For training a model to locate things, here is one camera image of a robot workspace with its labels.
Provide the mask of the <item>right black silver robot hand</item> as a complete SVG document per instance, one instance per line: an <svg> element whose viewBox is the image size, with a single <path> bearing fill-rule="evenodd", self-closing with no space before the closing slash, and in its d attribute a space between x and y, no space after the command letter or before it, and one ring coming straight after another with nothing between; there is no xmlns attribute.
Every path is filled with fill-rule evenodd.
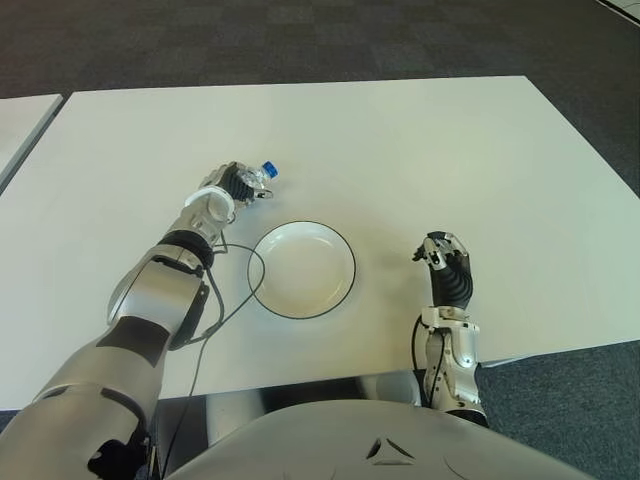
<svg viewBox="0 0 640 480"><path fill-rule="evenodd" d="M470 257L453 233L428 233L412 260L424 260L428 266L435 307L467 309L473 295Z"/></svg>

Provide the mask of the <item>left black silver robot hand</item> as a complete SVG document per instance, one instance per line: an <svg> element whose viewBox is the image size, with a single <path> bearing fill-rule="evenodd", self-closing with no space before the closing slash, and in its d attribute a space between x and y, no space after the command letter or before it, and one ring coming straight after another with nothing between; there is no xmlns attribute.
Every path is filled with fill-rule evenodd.
<svg viewBox="0 0 640 480"><path fill-rule="evenodd" d="M215 186L223 189L237 206L247 206L255 200L270 199L273 193L267 185L279 174L270 161L259 167L249 167L240 162L223 164L206 176L200 188Z"/></svg>

